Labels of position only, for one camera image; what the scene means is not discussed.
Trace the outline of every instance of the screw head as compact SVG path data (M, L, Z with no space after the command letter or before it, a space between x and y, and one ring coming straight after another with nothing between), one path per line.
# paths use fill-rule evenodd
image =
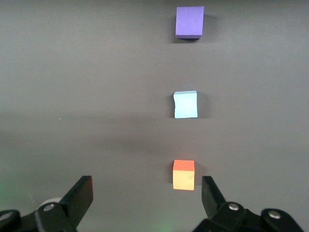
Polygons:
M48 204L47 206L44 207L43 211L50 211L53 209L55 205L54 204Z
M239 206L237 204L235 204L235 203L230 203L228 205L228 207L229 207L230 210L233 210L233 211L238 211L239 210Z
M13 215L13 212L9 212L0 216L0 221L10 218Z
M271 210L268 212L268 215L274 219L280 219L281 216L277 211Z

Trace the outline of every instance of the cube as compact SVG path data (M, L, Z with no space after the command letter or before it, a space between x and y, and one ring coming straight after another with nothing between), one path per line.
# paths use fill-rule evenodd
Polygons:
M173 189L194 190L194 161L174 160Z
M199 39L203 34L204 7L177 7L176 37Z
M174 93L175 118L197 117L197 91Z

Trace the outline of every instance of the light blue block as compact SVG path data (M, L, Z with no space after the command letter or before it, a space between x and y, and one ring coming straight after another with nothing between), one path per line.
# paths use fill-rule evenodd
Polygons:
M181 91L174 93L175 118L197 117L197 92Z

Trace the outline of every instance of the purple block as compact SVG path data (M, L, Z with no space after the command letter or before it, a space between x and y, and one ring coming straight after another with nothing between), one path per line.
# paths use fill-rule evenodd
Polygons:
M177 7L176 37L199 39L203 33L203 6Z

